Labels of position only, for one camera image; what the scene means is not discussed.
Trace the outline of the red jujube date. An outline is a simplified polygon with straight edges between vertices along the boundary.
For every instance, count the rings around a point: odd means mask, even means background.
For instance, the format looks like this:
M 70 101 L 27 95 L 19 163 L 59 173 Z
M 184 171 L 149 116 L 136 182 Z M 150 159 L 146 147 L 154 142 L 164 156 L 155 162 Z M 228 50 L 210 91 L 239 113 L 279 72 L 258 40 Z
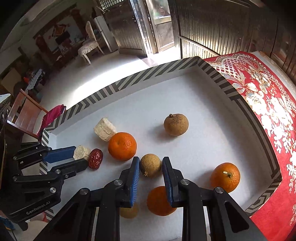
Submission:
M 100 149 L 93 149 L 88 158 L 88 167 L 93 170 L 97 170 L 103 160 L 103 152 Z

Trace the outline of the large orange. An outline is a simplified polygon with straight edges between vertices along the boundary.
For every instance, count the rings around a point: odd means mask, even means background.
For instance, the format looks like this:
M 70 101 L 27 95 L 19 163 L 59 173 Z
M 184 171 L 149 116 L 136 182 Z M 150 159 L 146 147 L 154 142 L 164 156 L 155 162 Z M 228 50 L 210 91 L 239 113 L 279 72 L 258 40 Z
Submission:
M 222 187 L 226 192 L 234 191 L 240 182 L 240 171 L 232 163 L 218 165 L 211 174 L 210 184 L 213 188 Z

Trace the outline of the longan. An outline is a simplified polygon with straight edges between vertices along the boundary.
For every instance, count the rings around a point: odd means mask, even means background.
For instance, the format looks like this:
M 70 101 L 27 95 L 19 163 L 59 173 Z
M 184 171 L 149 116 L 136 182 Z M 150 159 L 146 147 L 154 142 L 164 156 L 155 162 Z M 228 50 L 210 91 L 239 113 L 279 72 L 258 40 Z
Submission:
M 155 154 L 146 154 L 140 160 L 140 171 L 145 177 L 156 176 L 162 168 L 162 162 Z
M 138 210 L 139 210 L 138 205 L 137 205 L 137 203 L 135 203 L 133 205 L 133 207 L 131 207 L 131 208 L 122 208 L 121 207 L 119 210 L 119 214 L 123 218 L 133 219 L 133 218 L 137 217 Z
M 181 113 L 169 114 L 164 120 L 166 133 L 177 137 L 183 135 L 189 128 L 187 117 Z

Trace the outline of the small orange mandarin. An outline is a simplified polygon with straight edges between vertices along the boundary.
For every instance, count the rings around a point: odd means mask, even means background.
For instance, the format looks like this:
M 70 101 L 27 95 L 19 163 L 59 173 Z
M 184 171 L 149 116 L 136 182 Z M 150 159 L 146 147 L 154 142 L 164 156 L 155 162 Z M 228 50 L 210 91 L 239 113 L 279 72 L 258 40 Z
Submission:
M 137 142 L 129 133 L 116 133 L 108 142 L 108 152 L 118 161 L 128 161 L 137 152 Z

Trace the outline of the small sugarcane piece far left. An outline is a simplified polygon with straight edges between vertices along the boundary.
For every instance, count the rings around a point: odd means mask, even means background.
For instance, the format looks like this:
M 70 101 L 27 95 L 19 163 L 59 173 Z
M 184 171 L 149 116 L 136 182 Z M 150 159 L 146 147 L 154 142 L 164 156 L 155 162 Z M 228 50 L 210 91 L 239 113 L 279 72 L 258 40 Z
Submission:
M 79 145 L 74 150 L 74 160 L 85 159 L 88 160 L 91 150 L 85 146 Z

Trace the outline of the magenta cloth on chair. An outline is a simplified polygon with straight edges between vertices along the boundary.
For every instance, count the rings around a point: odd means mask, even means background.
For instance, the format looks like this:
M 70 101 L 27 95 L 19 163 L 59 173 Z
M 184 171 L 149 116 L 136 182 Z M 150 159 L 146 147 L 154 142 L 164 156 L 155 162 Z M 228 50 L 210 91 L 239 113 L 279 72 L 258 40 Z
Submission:
M 66 106 L 61 104 L 61 105 L 55 106 L 53 109 L 51 109 L 48 113 L 46 113 L 43 116 L 41 127 L 37 133 L 39 142 L 42 140 L 42 134 L 43 134 L 44 128 L 46 128 L 57 117 L 59 117 L 65 111 L 65 109 L 66 109 Z

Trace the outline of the red floral tablecloth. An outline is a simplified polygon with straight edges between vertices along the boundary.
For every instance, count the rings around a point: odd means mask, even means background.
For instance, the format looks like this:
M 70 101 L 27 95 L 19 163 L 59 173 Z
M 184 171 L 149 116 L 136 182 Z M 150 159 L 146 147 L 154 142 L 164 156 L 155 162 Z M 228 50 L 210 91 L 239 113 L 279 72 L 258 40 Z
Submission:
M 280 166 L 281 182 L 251 217 L 268 240 L 295 238 L 295 84 L 263 52 L 207 58 L 261 123 Z

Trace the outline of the red wooden chair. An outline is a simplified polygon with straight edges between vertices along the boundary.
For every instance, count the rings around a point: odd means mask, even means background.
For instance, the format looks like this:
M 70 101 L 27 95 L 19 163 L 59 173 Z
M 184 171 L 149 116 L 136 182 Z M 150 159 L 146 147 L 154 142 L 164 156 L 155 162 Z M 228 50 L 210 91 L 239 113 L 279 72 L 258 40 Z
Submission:
M 48 113 L 45 108 L 20 89 L 8 114 L 7 123 L 21 132 L 38 139 L 38 135 L 33 133 L 33 130 L 41 111 Z

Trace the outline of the striped white cardboard box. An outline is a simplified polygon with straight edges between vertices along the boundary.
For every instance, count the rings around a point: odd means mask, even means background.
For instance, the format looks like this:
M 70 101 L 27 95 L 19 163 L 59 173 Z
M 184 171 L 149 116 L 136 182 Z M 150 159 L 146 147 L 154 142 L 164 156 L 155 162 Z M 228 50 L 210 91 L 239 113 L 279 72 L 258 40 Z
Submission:
M 149 73 L 156 76 L 128 78 L 116 93 L 98 102 L 97 111 L 82 111 L 81 120 L 67 119 L 52 132 L 53 147 L 84 144 L 104 153 L 99 170 L 83 171 L 65 182 L 54 212 L 80 187 L 101 187 L 128 166 L 112 158 L 106 143 L 91 130 L 107 117 L 136 139 L 138 156 L 169 157 L 174 168 L 200 186 L 209 183 L 216 166 L 233 163 L 241 178 L 231 197 L 248 216 L 255 214 L 260 194 L 278 173 L 277 160 L 269 135 L 244 97 L 202 60 L 193 60 L 186 70 Z

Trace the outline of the white chair with cushion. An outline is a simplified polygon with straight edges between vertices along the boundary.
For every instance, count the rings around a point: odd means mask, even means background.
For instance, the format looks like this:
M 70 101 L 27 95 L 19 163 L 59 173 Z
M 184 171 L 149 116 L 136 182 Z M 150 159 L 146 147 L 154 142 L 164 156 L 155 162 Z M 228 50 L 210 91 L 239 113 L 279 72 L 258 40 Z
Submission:
M 86 41 L 84 41 L 82 44 L 82 47 L 80 47 L 78 49 L 78 55 L 80 57 L 82 57 L 85 62 L 87 62 L 89 65 L 91 65 L 91 61 L 87 56 L 88 53 L 90 53 L 93 50 L 96 50 L 96 51 L 99 51 L 100 53 L 102 53 L 103 55 L 105 55 L 105 54 L 104 54 L 103 50 L 101 49 L 99 43 L 97 42 L 93 28 L 92 28 L 91 23 L 89 21 L 86 23 L 85 30 L 86 30 L 86 33 L 88 34 L 89 38 Z

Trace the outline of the wooden panel door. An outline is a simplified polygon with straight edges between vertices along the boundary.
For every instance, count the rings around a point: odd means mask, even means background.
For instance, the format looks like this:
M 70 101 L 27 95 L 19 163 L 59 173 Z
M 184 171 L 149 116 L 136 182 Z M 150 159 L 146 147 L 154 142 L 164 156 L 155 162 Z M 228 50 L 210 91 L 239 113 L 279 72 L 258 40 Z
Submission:
M 260 51 L 295 81 L 295 1 L 169 1 L 181 58 Z

